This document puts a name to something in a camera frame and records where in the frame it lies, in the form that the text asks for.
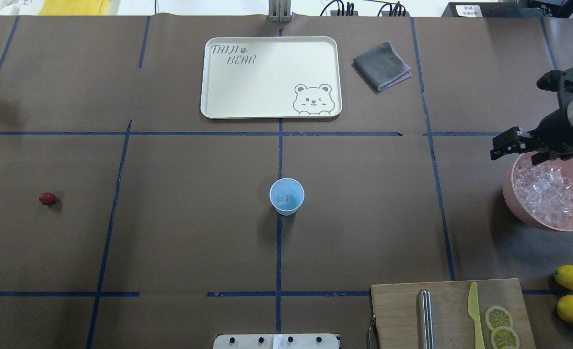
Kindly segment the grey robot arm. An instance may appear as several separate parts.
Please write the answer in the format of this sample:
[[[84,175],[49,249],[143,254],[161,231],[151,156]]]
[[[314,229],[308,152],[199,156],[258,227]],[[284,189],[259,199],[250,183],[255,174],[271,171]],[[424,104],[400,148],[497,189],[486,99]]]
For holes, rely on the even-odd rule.
[[[493,139],[490,151],[492,160],[504,155],[518,153],[515,161],[531,156],[532,163],[537,165],[544,161],[564,161],[573,158],[573,98],[564,101],[563,93],[559,93],[560,108],[544,117],[535,130],[524,132],[519,127],[512,127],[500,133]],[[508,209],[523,223],[545,231],[573,232],[573,222],[568,227],[556,228],[546,225],[531,216],[520,203],[513,187],[512,166],[508,170],[502,184],[502,195]]]

